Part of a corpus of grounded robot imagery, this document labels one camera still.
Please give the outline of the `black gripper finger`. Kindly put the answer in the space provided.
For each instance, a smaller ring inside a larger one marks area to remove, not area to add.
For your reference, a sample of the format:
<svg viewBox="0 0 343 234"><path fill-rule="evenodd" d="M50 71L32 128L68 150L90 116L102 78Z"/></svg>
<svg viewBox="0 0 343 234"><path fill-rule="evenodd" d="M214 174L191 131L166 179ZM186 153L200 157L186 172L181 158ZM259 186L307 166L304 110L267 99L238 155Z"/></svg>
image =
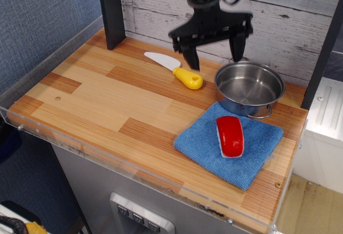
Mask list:
<svg viewBox="0 0 343 234"><path fill-rule="evenodd" d="M190 68L194 70L200 70L196 47L182 46L181 51Z"/></svg>
<svg viewBox="0 0 343 234"><path fill-rule="evenodd" d="M243 58L245 50L245 40L246 36L244 33L239 33L229 38L230 50L234 62L238 62Z"/></svg>

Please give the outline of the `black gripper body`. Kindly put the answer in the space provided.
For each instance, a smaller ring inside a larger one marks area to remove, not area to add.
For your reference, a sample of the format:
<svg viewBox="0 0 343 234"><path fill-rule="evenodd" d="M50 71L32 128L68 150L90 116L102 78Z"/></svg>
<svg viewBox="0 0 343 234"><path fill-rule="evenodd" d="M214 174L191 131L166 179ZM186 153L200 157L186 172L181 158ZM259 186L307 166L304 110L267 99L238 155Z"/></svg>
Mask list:
<svg viewBox="0 0 343 234"><path fill-rule="evenodd" d="M251 12L227 12L219 3L205 9L194 9L194 14L185 24L168 33L173 48L181 52L182 46L197 47L228 39L244 33L246 38L253 33Z"/></svg>

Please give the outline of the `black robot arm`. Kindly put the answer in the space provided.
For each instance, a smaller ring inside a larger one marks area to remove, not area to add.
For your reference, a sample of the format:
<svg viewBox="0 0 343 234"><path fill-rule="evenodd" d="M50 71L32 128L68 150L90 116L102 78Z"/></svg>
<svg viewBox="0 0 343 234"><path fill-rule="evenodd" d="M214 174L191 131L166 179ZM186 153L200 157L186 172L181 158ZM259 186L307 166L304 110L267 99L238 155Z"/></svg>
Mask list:
<svg viewBox="0 0 343 234"><path fill-rule="evenodd" d="M239 0L228 2L234 5ZM246 38L253 33L250 12L226 12L220 9L220 0L187 0L194 14L185 24L168 33L175 51L183 54L188 65L199 70L196 47L229 40L234 62L243 58Z"/></svg>

